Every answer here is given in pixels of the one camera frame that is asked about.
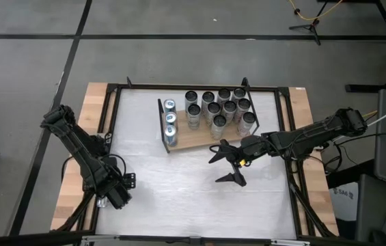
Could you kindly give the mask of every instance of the concrete floor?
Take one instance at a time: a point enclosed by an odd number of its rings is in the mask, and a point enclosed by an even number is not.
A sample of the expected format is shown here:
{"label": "concrete floor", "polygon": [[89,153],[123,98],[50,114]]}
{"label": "concrete floor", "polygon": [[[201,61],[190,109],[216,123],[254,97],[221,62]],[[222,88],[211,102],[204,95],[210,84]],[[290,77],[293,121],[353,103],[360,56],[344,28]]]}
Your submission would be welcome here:
{"label": "concrete floor", "polygon": [[[73,34],[84,5],[0,0],[0,33]],[[306,16],[321,7],[314,0],[297,5]],[[83,33],[300,34],[288,26],[304,23],[284,0],[97,0]],[[318,32],[383,35],[386,25],[376,6],[345,3],[320,20]],[[0,40],[0,235],[9,226],[71,43]],[[344,85],[386,82],[386,42],[82,40],[62,103],[78,114],[89,82],[123,83],[126,76],[133,83],[236,85],[247,77],[252,85],[306,87],[313,117],[321,120],[340,107],[376,109],[375,94],[347,94]],[[373,147],[373,139],[364,139],[349,143],[348,152],[361,162],[373,156]],[[67,155],[52,137],[22,233],[49,230]],[[327,150],[323,158],[335,155]],[[344,167],[350,165],[345,161]]]}

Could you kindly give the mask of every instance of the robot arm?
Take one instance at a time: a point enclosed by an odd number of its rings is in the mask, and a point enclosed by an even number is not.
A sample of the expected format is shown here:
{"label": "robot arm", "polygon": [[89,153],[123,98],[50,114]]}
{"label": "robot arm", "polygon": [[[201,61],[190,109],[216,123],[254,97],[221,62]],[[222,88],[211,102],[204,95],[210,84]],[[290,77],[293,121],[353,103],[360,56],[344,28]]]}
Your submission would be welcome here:
{"label": "robot arm", "polygon": [[98,197],[107,197],[116,209],[131,199],[128,189],[135,188],[135,174],[122,174],[114,157],[109,157],[105,141],[100,136],[88,135],[76,124],[74,113],[68,106],[44,115],[41,127],[61,139],[81,168],[84,190]]}
{"label": "robot arm", "polygon": [[240,186],[245,186],[245,179],[239,169],[243,166],[249,167],[252,161],[265,154],[280,156],[286,161],[304,159],[316,146],[321,146],[340,135],[349,137],[362,135],[366,129],[367,124],[358,110],[338,109],[332,116],[295,131],[262,133],[260,136],[245,137],[241,139],[241,146],[238,148],[222,139],[220,145],[210,147],[215,156],[209,163],[226,158],[231,163],[234,173],[216,182],[233,181]]}

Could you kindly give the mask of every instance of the wooden table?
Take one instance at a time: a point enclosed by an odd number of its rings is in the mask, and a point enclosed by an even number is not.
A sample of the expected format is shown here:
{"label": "wooden table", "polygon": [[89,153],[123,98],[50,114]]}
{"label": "wooden table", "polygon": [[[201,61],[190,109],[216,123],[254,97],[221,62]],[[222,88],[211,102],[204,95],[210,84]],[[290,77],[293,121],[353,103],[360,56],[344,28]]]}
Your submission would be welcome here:
{"label": "wooden table", "polygon": [[[107,83],[89,83],[88,85],[78,124],[90,135],[97,134],[100,112],[102,111],[103,102],[105,100],[107,85]],[[296,128],[313,123],[305,88],[290,87],[289,90]],[[281,97],[281,101],[284,123],[286,125],[286,129],[290,129],[286,104],[283,96]],[[107,119],[105,121],[106,124],[103,129],[104,133],[106,133],[107,125],[111,121],[110,115],[113,109],[112,104],[113,103],[109,103]],[[321,159],[320,153],[318,152],[313,152],[312,156]],[[305,172],[309,202],[312,208],[316,211],[317,215],[320,217],[322,222],[326,224],[330,231],[338,235],[337,224],[335,222],[331,197],[329,195],[322,163],[315,159],[307,159],[304,162],[303,169]],[[64,180],[62,182],[61,191],[59,192],[57,200],[55,214],[53,215],[51,223],[51,229],[56,229],[64,224],[74,209],[79,205],[82,197],[83,192],[80,169],[76,161],[71,160],[68,162],[66,167]],[[89,209],[87,210],[83,229],[89,229],[93,203],[94,201],[90,203]],[[302,233],[304,235],[308,235],[305,212],[300,204],[299,217],[301,218]]]}

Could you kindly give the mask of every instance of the wooden tray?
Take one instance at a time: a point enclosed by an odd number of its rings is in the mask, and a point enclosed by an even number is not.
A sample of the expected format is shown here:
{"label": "wooden tray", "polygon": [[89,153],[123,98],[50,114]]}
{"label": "wooden tray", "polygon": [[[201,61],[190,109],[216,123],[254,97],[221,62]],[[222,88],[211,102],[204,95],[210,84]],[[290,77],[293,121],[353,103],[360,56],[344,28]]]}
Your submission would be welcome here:
{"label": "wooden tray", "polygon": [[[191,130],[188,127],[188,119],[185,110],[178,111],[178,144],[174,147],[167,146],[168,150],[183,150],[186,148],[198,147],[198,146],[210,146],[220,143],[220,139],[215,140],[211,137],[211,127],[206,125],[204,116],[200,116],[200,125],[197,130]],[[165,119],[165,113],[161,115],[162,119]],[[230,122],[223,130],[223,136],[221,139],[228,141],[240,140],[242,137],[236,134],[236,123]]]}

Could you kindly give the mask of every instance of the metal can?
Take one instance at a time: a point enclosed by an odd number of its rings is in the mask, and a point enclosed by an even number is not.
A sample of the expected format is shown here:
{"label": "metal can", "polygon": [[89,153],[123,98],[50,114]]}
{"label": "metal can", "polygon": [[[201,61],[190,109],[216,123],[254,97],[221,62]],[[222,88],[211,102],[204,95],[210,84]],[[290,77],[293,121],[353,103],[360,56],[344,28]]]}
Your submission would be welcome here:
{"label": "metal can", "polygon": [[235,116],[234,116],[235,123],[240,122],[241,116],[243,116],[245,112],[248,112],[249,108],[250,108],[250,101],[247,100],[246,98],[241,98],[238,101],[236,105]]}
{"label": "metal can", "polygon": [[176,131],[176,127],[174,126],[166,126],[165,127],[165,131],[164,131],[164,135],[165,135],[165,143],[168,145],[168,146],[176,146],[176,144],[178,144],[178,134],[177,134],[177,131]]}
{"label": "metal can", "polygon": [[167,99],[164,101],[164,113],[176,112],[176,103],[173,99]]}
{"label": "metal can", "polygon": [[190,105],[187,111],[188,127],[191,130],[197,130],[200,125],[200,107],[199,105]]}
{"label": "metal can", "polygon": [[211,126],[214,116],[219,115],[221,111],[220,105],[212,102],[208,105],[208,112],[206,112],[206,124]]}
{"label": "metal can", "polygon": [[241,98],[244,98],[246,96],[246,90],[242,87],[237,87],[234,90],[234,93],[232,94],[231,101],[234,103],[238,103],[238,101]]}
{"label": "metal can", "polygon": [[223,135],[223,130],[226,125],[226,118],[222,115],[216,115],[212,120],[211,126],[211,137],[215,140],[218,140]]}
{"label": "metal can", "polygon": [[165,114],[165,125],[166,126],[174,126],[176,127],[176,130],[179,130],[178,128],[178,116],[176,113],[168,112]]}
{"label": "metal can", "polygon": [[246,137],[249,134],[250,128],[252,128],[256,117],[252,112],[246,112],[243,114],[240,123],[236,128],[236,133],[240,137]]}
{"label": "metal can", "polygon": [[235,110],[236,110],[235,102],[232,102],[232,101],[225,102],[225,104],[223,105],[223,109],[221,110],[221,115],[225,117],[226,124],[229,124],[232,121],[232,119],[234,119]]}
{"label": "metal can", "polygon": [[214,102],[215,96],[212,92],[204,92],[202,95],[202,115],[206,118],[208,112],[208,105]]}
{"label": "metal can", "polygon": [[192,104],[197,104],[197,93],[194,91],[187,91],[185,93],[185,111],[187,111],[188,107]]}
{"label": "metal can", "polygon": [[231,98],[231,91],[226,88],[220,89],[219,93],[217,93],[217,103],[220,107]]}

